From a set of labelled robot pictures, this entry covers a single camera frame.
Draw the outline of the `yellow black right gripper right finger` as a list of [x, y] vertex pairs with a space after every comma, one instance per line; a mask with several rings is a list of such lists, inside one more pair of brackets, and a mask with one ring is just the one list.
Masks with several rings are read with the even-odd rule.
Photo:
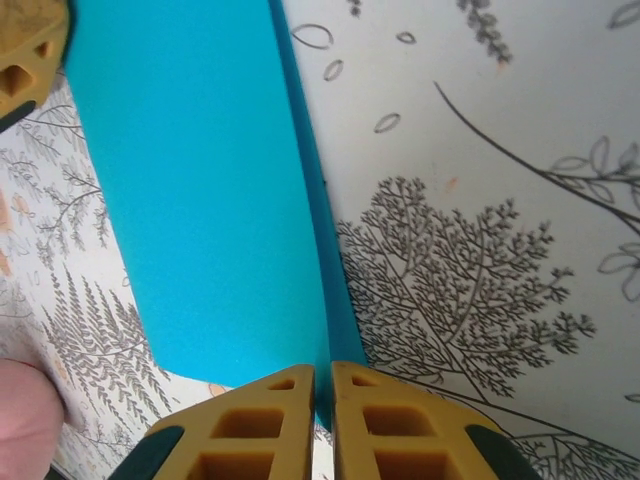
[[488, 417], [362, 365], [335, 361], [337, 479], [536, 479]]

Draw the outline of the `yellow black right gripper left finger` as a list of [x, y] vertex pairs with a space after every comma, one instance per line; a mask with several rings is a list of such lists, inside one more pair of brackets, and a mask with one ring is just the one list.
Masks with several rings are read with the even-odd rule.
[[156, 422], [112, 479], [309, 479], [315, 371], [296, 365]]

